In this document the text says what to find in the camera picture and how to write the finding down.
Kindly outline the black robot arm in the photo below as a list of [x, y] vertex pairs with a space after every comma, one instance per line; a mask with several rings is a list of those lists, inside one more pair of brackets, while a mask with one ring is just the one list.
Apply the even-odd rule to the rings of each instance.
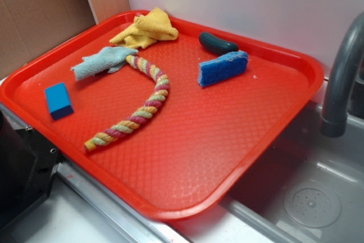
[[49, 198], [58, 163], [58, 147], [1, 113], [1, 230]]

